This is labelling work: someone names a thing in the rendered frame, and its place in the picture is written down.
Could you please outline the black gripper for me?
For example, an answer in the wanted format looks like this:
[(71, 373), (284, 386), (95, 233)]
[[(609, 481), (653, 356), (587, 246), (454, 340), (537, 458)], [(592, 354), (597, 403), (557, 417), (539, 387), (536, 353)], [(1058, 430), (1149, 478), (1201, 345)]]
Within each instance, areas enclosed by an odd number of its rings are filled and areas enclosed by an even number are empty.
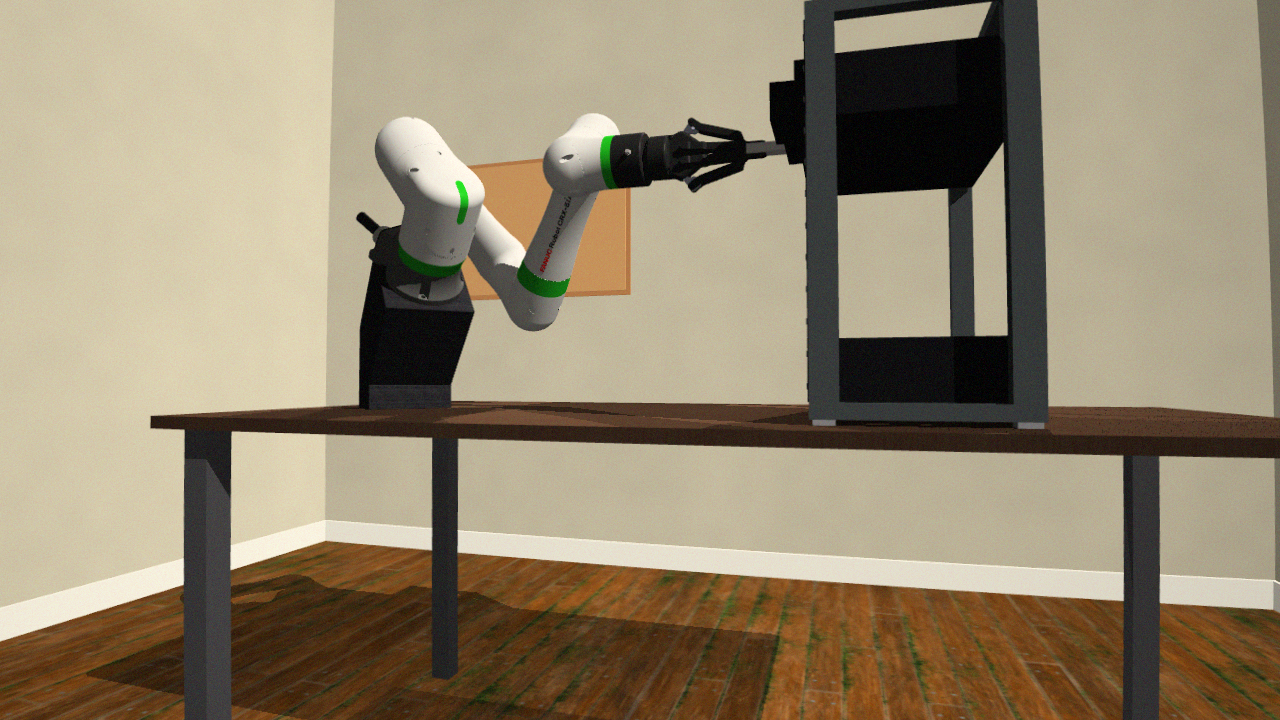
[[(698, 133), (730, 141), (699, 142), (690, 136)], [(774, 155), (786, 155), (785, 143), (746, 141), (739, 129), (703, 124), (694, 118), (689, 118), (689, 126), (676, 135), (653, 136), (646, 140), (646, 170), (652, 181), (684, 181), (692, 193), (704, 184), (744, 170), (745, 161), (750, 159)], [(698, 177), (692, 176), (703, 167), (724, 163), (730, 164)]]

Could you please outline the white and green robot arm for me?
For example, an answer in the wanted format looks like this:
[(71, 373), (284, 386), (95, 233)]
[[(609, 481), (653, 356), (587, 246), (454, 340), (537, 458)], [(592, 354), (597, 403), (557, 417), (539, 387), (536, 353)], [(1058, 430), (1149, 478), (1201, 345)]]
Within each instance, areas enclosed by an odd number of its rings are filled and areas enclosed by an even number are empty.
[(387, 266), (387, 283), (401, 297), (440, 306), (460, 297), (468, 255), (515, 325), (543, 331), (561, 310), (599, 191), (652, 184), (648, 138), (644, 132), (620, 135), (600, 114), (573, 120), (543, 158), (553, 191), (525, 252), (483, 205), (483, 182), (433, 126), (412, 117), (390, 120), (378, 135), (375, 156), (404, 214), (401, 225), (380, 227), (358, 213), (356, 220), (376, 243), (369, 259)]

